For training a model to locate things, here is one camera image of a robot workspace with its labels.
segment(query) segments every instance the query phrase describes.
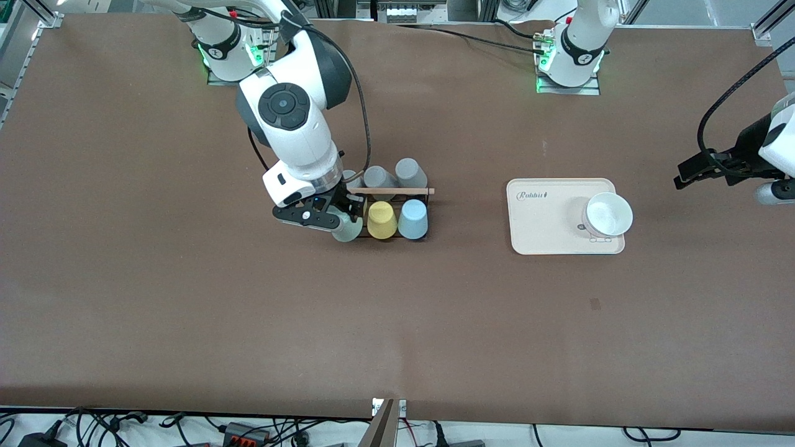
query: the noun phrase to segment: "white tray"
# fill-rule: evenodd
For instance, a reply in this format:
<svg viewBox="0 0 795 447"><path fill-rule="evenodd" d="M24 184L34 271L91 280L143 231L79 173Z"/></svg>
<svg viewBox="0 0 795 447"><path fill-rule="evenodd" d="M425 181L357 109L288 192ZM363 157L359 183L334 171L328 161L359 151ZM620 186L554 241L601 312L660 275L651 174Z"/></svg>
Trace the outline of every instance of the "white tray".
<svg viewBox="0 0 795 447"><path fill-rule="evenodd" d="M520 255L616 255L624 236L597 238L582 225L583 209L606 178L517 178L508 182L510 242Z"/></svg>

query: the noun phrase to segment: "table surface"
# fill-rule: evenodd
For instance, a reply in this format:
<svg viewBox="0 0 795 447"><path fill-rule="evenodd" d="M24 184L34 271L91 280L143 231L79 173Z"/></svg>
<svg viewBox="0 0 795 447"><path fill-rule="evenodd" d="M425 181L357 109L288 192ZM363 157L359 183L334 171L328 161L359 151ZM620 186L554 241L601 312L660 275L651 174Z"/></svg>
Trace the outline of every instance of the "table surface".
<svg viewBox="0 0 795 447"><path fill-rule="evenodd" d="M672 182L769 53L750 32L617 29L583 97L538 95L525 54L320 27L362 78L373 163L414 157L436 188L429 237L278 223L235 90L204 85L183 24L67 16L0 134L0 401L366 417L400 397L417 419L795 430L795 208L757 205L757 181ZM708 142L784 94L773 64ZM355 90L326 116L360 166ZM517 177L610 179L636 216L624 252L515 254Z"/></svg>

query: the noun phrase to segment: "circular button panel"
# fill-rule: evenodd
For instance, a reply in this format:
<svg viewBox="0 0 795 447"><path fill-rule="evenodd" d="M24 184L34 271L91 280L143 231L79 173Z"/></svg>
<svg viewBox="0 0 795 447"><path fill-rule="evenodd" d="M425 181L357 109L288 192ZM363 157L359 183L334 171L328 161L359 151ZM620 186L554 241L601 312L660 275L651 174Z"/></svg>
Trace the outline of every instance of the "circular button panel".
<svg viewBox="0 0 795 447"><path fill-rule="evenodd" d="M273 85L260 96L259 114L268 125L277 129L298 129L309 116L309 95L296 84Z"/></svg>

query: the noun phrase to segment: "yellow cup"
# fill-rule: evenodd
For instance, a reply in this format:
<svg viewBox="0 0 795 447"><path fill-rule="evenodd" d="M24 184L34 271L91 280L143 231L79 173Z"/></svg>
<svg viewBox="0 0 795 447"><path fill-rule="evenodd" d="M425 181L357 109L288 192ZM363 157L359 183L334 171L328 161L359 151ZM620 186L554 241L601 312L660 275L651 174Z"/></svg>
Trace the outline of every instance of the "yellow cup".
<svg viewBox="0 0 795 447"><path fill-rule="evenodd" d="M367 231L376 239L388 239L398 230L398 218L392 205L375 202L367 212Z"/></svg>

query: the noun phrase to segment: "red wire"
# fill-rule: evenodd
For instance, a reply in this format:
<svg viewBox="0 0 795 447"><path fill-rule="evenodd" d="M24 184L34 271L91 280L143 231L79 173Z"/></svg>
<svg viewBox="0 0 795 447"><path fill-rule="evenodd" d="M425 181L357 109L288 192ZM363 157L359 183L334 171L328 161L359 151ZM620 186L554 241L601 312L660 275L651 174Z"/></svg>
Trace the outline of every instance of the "red wire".
<svg viewBox="0 0 795 447"><path fill-rule="evenodd" d="M409 420L403 418L403 423L405 424L405 428L409 429L409 434L411 435L412 441L414 441L414 447L417 447L417 439L414 437L414 430L411 429L411 424L409 424Z"/></svg>

